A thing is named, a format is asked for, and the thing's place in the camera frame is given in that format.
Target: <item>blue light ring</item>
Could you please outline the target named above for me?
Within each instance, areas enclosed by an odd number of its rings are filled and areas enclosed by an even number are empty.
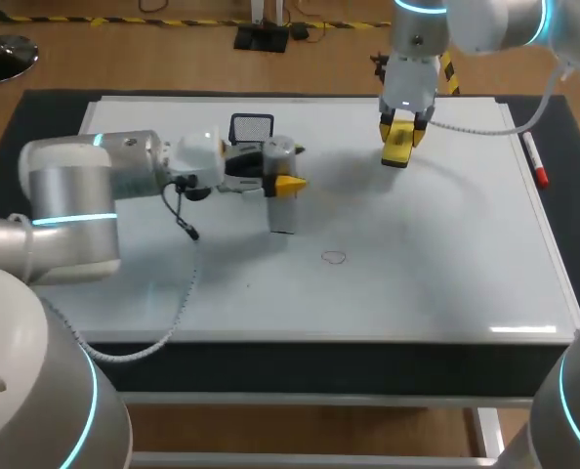
[[[444,15],[446,13],[445,8],[424,8],[424,7],[417,7],[415,5],[411,5],[409,3],[404,2],[403,0],[394,0],[396,5],[400,8],[404,8],[405,10],[409,10],[410,12],[420,13],[423,15]]]
[[[561,359],[561,368],[559,369],[559,395],[561,397],[561,405],[563,406],[563,412],[565,413],[565,418],[567,422],[570,424],[574,435],[576,435],[577,440],[580,442],[580,430],[579,427],[576,425],[574,418],[572,417],[572,413],[567,405],[567,399],[565,398],[565,391],[563,390],[563,366],[565,365],[565,357],[567,354],[563,356]]]
[[[547,28],[550,17],[551,15],[548,0],[542,0],[542,19],[540,20],[539,26],[537,26],[537,31],[535,32],[535,35],[525,45],[528,46],[540,36],[542,31]]]
[[[68,455],[68,458],[64,461],[60,469],[68,469],[70,465],[75,460],[75,457],[79,454],[79,451],[84,446],[84,442],[88,438],[88,433],[91,431],[91,427],[93,426],[93,420],[95,419],[95,412],[97,410],[97,393],[98,393],[98,385],[97,385],[97,373],[95,372],[95,366],[93,365],[93,361],[88,356],[86,352],[82,349],[82,353],[88,362],[88,366],[91,368],[91,374],[93,375],[93,398],[91,400],[91,408],[88,412],[88,418],[86,419],[86,425],[84,425],[84,430],[82,430],[82,434],[79,436],[77,443],[73,447],[73,450]]]
[[[87,215],[69,215],[66,217],[40,218],[38,220],[32,221],[32,225],[40,227],[43,225],[57,225],[59,223],[88,222],[92,220],[108,220],[113,218],[116,218],[115,213],[92,213]]]

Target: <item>cable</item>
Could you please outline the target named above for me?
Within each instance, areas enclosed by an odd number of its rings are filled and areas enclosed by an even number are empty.
[[[147,10],[146,8],[143,8],[143,0],[138,0],[138,9],[141,13],[158,13],[161,12],[162,10],[166,9],[169,6],[169,0],[164,0],[164,3],[162,4],[162,6],[152,9],[152,10]]]
[[[171,206],[169,201],[166,199],[166,188],[168,188],[169,186],[175,186],[175,192],[177,193],[177,211]],[[184,193],[186,192],[187,188],[194,187],[196,187],[196,177],[191,176],[189,178],[185,178],[183,176],[178,176],[175,181],[170,181],[166,183],[164,186],[162,186],[160,196],[162,197],[162,202],[164,202],[166,208],[168,208],[168,210],[173,215],[175,215],[175,223],[177,223],[177,225],[182,230],[188,233],[188,236],[190,236],[190,238],[193,241],[197,241],[199,239],[199,232],[193,225],[191,225],[186,220],[184,220],[184,218],[182,218],[182,197],[184,196]]]
[[[167,207],[169,208],[169,210],[171,210],[171,212],[176,214],[176,217],[181,219],[179,213],[180,213],[181,208],[182,208],[182,205],[181,205],[182,194],[180,193],[180,195],[179,195],[177,212],[175,210],[173,210],[173,207],[171,207],[168,204],[164,195],[162,196],[162,199],[165,200],[165,203],[166,203]],[[25,229],[24,250],[26,253],[26,257],[25,257],[25,266],[23,268],[23,276],[22,276],[21,280],[25,284],[28,284],[29,278],[30,278],[31,273],[32,273],[32,266],[33,266],[33,255],[32,254],[33,254],[33,243],[34,243],[34,231],[33,231],[31,222],[29,221],[29,219],[25,215],[13,213],[12,215],[10,215],[8,217],[8,219],[10,221],[21,222],[23,224],[24,229]],[[196,282],[199,278],[200,250],[198,248],[199,244],[197,242],[198,232],[196,230],[194,230],[194,232],[196,233],[196,239],[194,237],[192,237],[191,233],[188,233],[190,235],[190,237],[194,240],[195,252],[194,252],[194,262],[193,262],[193,268],[192,268],[192,276],[190,277],[190,281],[188,282],[188,285],[186,287],[186,294],[184,295],[184,301],[182,302],[182,306],[175,314],[175,318],[173,319],[173,323],[171,324],[171,327],[169,328],[169,330],[156,343],[154,343],[150,347],[147,347],[146,349],[140,350],[134,354],[121,355],[121,356],[109,355],[109,354],[105,354],[103,352],[100,352],[100,351],[94,349],[93,347],[91,347],[89,345],[89,343],[86,342],[86,339],[84,339],[82,334],[73,326],[73,324],[70,323],[68,318],[51,301],[49,301],[47,298],[43,298],[43,297],[39,297],[39,299],[43,303],[44,307],[49,312],[53,313],[55,316],[57,316],[58,318],[61,319],[61,321],[66,326],[66,328],[71,331],[71,333],[73,334],[73,337],[75,338],[77,343],[93,359],[101,361],[101,362],[125,363],[125,362],[133,362],[133,361],[148,357],[149,355],[154,354],[155,352],[157,352],[158,350],[160,350],[162,347],[164,347],[166,345],[166,343],[171,339],[171,337],[173,337],[173,334],[175,333],[175,331],[179,327],[180,323],[182,322],[182,318],[186,314],[186,304],[187,304],[188,298],[190,297],[190,294],[192,293],[192,289],[194,288],[194,285],[196,284]]]
[[[194,253],[194,267],[192,268],[192,277],[190,278],[190,282],[188,283],[188,286],[186,288],[186,295],[184,296],[182,306],[175,315],[173,323],[171,324],[171,328],[169,328],[166,334],[164,334],[164,336],[160,340],[158,340],[155,344],[151,345],[150,347],[147,347],[146,349],[140,350],[139,352],[136,352],[134,354],[118,356],[104,354],[103,352],[95,350],[93,347],[89,345],[88,342],[86,342],[82,334],[80,334],[80,332],[73,326],[73,324],[69,322],[66,316],[56,306],[54,306],[54,304],[51,301],[49,301],[47,298],[40,298],[40,300],[45,306],[45,308],[47,308],[51,313],[56,315],[58,318],[62,320],[62,322],[64,322],[64,325],[66,326],[66,328],[68,328],[68,330],[71,331],[77,343],[93,359],[99,360],[100,362],[111,362],[111,363],[134,362],[136,360],[143,359],[151,354],[154,354],[155,352],[157,352],[166,345],[166,343],[171,339],[171,337],[173,337],[173,334],[177,330],[178,326],[182,322],[182,319],[184,318],[184,315],[186,314],[186,304],[188,298],[190,297],[190,293],[192,293],[192,289],[194,288],[194,285],[196,284],[199,278],[198,265],[199,265],[200,250],[198,249],[198,242],[195,242],[195,246],[197,247],[197,249],[195,250]]]
[[[284,11],[284,13],[288,14],[288,21],[285,22],[283,25],[289,26],[290,24],[292,24],[292,14],[290,13],[290,9],[288,7],[286,7],[285,3],[283,5],[283,11]]]
[[[318,39],[316,39],[315,41],[308,41],[306,40],[305,42],[309,43],[309,44],[316,44],[320,41],[322,41],[322,39],[324,39],[325,35],[327,34],[327,22],[324,20],[324,18],[317,14],[317,13],[306,13],[305,11],[303,11],[301,9],[301,7],[299,6],[298,0],[294,0],[293,2],[294,8],[297,9],[297,11],[303,15],[304,17],[308,17],[308,18],[318,18],[319,20],[322,21],[322,34],[320,35],[320,37],[318,37]]]
[[[542,96],[542,100],[540,101],[539,107],[533,114],[533,116],[526,122],[524,125],[520,125],[519,127],[507,130],[477,130],[477,129],[468,129],[466,127],[459,127],[457,125],[445,124],[443,122],[434,122],[430,121],[435,127],[440,127],[446,130],[454,130],[455,132],[463,132],[466,134],[475,134],[475,135],[486,135],[490,137],[501,137],[506,135],[513,135],[513,134],[520,134],[522,132],[526,132],[527,130],[531,129],[535,124],[537,124],[542,117],[542,114],[546,110],[548,106],[549,99],[553,95],[553,91],[555,90],[555,86],[557,85],[557,80],[561,78],[561,76],[567,70],[567,65],[565,63],[559,62],[558,65],[551,73],[551,76],[546,84],[546,89],[544,90],[544,95]]]

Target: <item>black stand base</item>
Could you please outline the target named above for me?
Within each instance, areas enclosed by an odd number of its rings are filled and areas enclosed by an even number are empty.
[[[238,27],[234,49],[244,51],[286,52],[289,30],[284,26],[244,24]]]

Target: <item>red marker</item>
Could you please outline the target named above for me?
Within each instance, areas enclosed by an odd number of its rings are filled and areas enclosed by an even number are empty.
[[[522,139],[526,145],[528,151],[528,157],[531,158],[531,163],[533,163],[533,169],[535,170],[535,179],[537,179],[537,185],[540,189],[545,189],[549,185],[548,176],[546,175],[546,170],[542,164],[542,159],[540,158],[540,153],[537,152],[537,147],[535,147],[535,142],[533,141],[533,136],[530,132],[524,132],[522,134]]]

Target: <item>wooden floor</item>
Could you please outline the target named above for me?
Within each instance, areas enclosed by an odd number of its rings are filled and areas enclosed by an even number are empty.
[[[155,0],[145,0],[149,7]],[[386,21],[390,0],[304,0],[328,20]],[[135,0],[1,0],[9,14],[139,16]],[[302,16],[290,5],[293,20]],[[172,0],[149,18],[249,18],[248,0]],[[21,94],[35,88],[105,88],[377,94],[368,57],[388,52],[389,31],[328,30],[317,44],[290,42],[283,55],[233,51],[230,27],[188,28],[79,23],[0,24],[0,34],[23,34],[40,47],[25,76],[0,85],[0,137]],[[543,91],[553,57],[536,48],[482,58],[453,51],[464,94]],[[444,83],[440,85],[445,92]],[[559,85],[580,126],[580,76]],[[352,454],[469,455],[460,409],[382,409],[236,406],[131,408],[136,449]],[[526,412],[501,412],[509,439]]]

